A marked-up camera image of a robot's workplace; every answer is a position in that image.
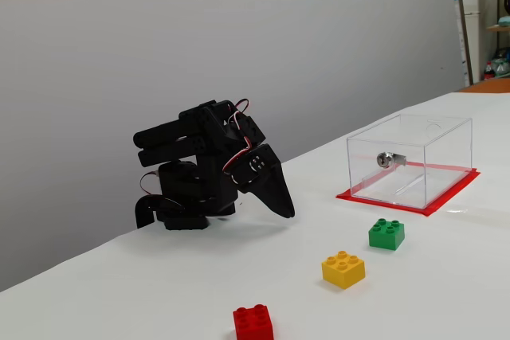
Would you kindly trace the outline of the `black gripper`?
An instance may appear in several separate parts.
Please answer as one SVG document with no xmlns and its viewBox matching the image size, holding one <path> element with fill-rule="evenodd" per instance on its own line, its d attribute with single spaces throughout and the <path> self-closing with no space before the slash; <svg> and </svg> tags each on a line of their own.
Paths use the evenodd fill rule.
<svg viewBox="0 0 510 340">
<path fill-rule="evenodd" d="M 234 163 L 232 180 L 241 193 L 253 194 L 280 217 L 295 217 L 281 161 L 269 144 L 240 157 Z"/>
</svg>

